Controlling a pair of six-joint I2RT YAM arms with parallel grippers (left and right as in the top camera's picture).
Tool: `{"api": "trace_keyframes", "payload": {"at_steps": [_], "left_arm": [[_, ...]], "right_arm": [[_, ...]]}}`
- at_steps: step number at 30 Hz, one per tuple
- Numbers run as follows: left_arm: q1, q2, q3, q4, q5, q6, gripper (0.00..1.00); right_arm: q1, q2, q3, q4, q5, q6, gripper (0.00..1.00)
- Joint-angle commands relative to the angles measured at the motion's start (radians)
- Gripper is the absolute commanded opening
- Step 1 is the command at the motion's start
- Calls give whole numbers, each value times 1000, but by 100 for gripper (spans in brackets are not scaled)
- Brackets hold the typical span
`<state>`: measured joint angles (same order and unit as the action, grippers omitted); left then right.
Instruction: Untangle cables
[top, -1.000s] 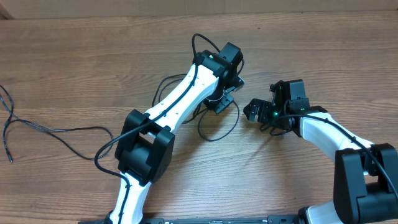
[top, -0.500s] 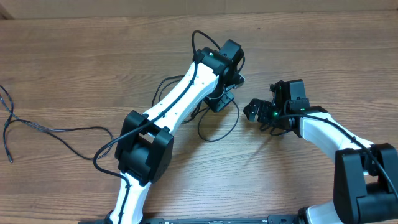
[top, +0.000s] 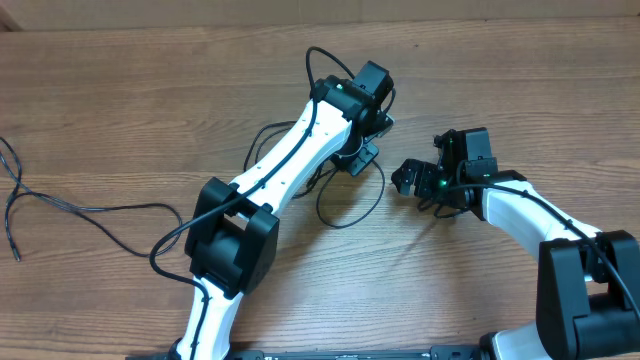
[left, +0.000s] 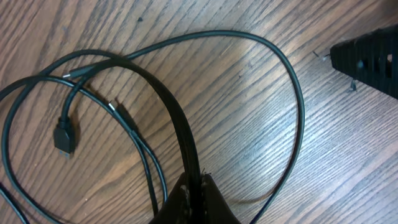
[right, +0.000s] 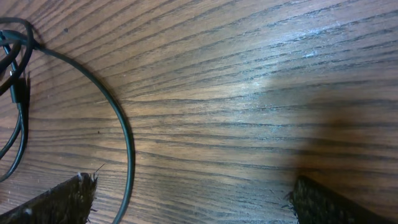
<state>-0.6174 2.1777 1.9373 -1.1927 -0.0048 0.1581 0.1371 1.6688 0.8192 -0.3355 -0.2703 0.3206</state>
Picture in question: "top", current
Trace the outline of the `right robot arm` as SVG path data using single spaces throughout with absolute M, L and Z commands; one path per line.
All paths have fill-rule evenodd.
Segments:
M 597 359 L 639 350 L 639 243 L 603 231 L 542 197 L 515 170 L 499 170 L 486 128 L 435 137 L 434 163 L 407 159 L 391 181 L 435 217 L 465 213 L 511 236 L 538 264 L 535 318 L 489 333 L 476 359 Z

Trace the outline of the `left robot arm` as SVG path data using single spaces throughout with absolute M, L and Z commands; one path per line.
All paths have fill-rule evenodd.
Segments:
M 255 165 L 230 183 L 201 189 L 185 253 L 197 285 L 184 336 L 172 359 L 223 359 L 244 295 L 269 271 L 282 211 L 325 161 L 352 176 L 374 161 L 373 139 L 394 124 L 382 103 L 394 91 L 388 70 L 367 62 L 352 79 L 328 76 L 314 84 L 299 120 Z

